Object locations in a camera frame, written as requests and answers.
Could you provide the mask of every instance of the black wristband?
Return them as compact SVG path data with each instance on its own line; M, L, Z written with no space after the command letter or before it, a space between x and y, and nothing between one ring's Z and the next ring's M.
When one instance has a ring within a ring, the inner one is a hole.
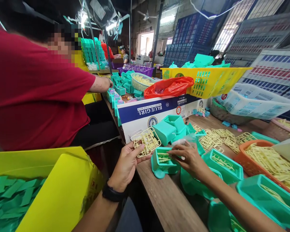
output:
M120 193L115 191L112 187L108 186L106 182L102 190L102 196L110 201L120 202L125 198L125 192Z

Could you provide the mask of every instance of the ceiling fan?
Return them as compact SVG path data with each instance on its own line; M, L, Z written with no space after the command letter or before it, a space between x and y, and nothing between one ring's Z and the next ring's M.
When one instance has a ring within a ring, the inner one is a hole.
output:
M147 10L146 14L144 14L144 13L142 13L140 11L138 11L138 13L144 16L144 19L143 19L144 21L147 20L150 23L151 23L151 21L149 20L149 18L157 18L157 16L148 16L148 10Z

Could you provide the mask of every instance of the concrete wall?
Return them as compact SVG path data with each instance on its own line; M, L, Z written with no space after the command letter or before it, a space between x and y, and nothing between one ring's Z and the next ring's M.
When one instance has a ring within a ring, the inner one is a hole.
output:
M219 14L226 1L227 0L192 0L192 2L194 3L197 9L199 10L203 9L213 14ZM150 32L150 31L156 32L156 26L157 26L157 19L150 18L151 23L148 21L144 21L143 20L144 16L137 13L137 11L146 13L148 9L149 16L158 16L159 8L160 8L160 1L146 0L142 4L138 5L132 11L133 50L134 51L137 51L138 34L144 33L144 32ZM177 26L177 21L180 18L183 18L185 16L188 16L194 13L196 13L196 10L190 4L190 0L165 0L161 18L169 16L169 15L175 15L176 18L175 18L175 21L171 23L160 25L157 51L160 50L163 39L172 37L174 35L175 29Z

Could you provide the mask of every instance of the doorway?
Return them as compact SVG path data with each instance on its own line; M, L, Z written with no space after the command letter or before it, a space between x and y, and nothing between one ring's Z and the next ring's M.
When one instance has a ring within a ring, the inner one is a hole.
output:
M146 55L150 53L152 50L152 43L154 40L154 32L144 33L139 35L139 49L138 54Z

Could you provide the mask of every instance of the fluorescent light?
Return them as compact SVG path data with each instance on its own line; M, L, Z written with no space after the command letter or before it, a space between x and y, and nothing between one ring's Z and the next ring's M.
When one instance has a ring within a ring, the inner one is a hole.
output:
M113 24L107 26L107 27L106 27L106 30L109 31L109 30L113 29L114 27L116 27L116 24L117 24L117 23L113 23Z
M81 26L82 26L82 28L85 27L85 22L86 22L87 19L88 19L88 15L83 14L82 18L81 18Z
M165 24L165 23L172 22L172 21L174 21L174 20L175 20L175 15L173 14L173 15L169 15L169 16L166 16L166 17L162 18L162 19L160 20L160 23L161 23L161 24Z

